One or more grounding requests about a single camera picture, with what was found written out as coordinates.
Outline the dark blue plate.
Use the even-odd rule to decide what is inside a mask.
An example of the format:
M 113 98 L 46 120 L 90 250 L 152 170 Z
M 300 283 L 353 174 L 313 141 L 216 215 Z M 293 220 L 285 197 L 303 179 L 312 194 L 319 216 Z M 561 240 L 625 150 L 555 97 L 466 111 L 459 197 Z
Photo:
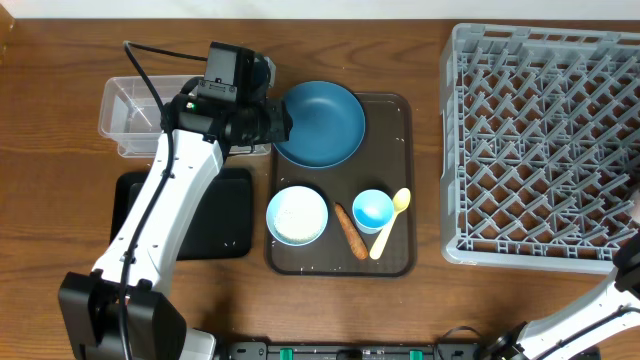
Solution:
M 306 168 L 336 166 L 361 145 L 366 131 L 363 106 L 343 86 L 310 81 L 291 88 L 284 102 L 293 120 L 289 140 L 277 143 L 278 153 Z

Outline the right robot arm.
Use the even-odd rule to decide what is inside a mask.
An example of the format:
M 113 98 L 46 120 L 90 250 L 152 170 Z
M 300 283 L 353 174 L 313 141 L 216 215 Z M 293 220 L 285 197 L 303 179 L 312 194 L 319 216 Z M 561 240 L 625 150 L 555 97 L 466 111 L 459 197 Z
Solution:
M 478 359 L 570 359 L 639 325 L 639 236 L 613 258 L 598 286 L 566 308 L 523 323 L 477 353 Z

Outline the pale yellow plastic spoon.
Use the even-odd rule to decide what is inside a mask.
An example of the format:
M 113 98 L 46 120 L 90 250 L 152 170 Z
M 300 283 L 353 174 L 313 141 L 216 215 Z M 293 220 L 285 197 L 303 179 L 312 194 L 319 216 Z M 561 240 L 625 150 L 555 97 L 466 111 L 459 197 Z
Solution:
M 404 212 L 410 205 L 411 202 L 411 191 L 409 188 L 401 188 L 396 192 L 394 197 L 392 198 L 393 203 L 393 213 L 390 221 L 382 228 L 380 233 L 378 234 L 371 250 L 369 252 L 369 256 L 373 260 L 378 260 L 383 252 L 384 248 L 388 242 L 390 233 L 394 226 L 394 223 L 399 214 Z

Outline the light blue plastic cup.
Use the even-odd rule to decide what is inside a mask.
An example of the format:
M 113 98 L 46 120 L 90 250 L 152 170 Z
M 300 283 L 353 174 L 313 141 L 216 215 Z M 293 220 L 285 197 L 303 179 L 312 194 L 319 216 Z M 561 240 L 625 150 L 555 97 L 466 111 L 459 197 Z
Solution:
M 369 189 L 359 193 L 352 203 L 356 227 L 364 234 L 375 234 L 389 223 L 394 213 L 392 199 L 383 191 Z

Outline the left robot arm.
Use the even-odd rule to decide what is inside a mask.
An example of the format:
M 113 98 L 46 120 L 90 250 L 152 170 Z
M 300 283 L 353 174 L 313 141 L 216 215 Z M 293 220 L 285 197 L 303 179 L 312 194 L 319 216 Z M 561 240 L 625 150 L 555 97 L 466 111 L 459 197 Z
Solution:
M 183 91 L 160 107 L 153 165 L 90 274 L 68 273 L 58 299 L 77 359 L 211 359 L 216 339 L 168 299 L 179 250 L 232 146 L 285 142 L 281 99 L 225 102 Z

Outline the pink plastic cup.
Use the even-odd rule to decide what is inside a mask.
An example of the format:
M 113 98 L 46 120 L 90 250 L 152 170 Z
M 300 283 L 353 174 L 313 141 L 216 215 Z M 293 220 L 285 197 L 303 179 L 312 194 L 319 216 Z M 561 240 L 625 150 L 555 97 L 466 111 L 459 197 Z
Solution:
M 632 191 L 629 201 L 632 203 L 629 216 L 634 222 L 640 223 L 640 190 L 638 188 Z

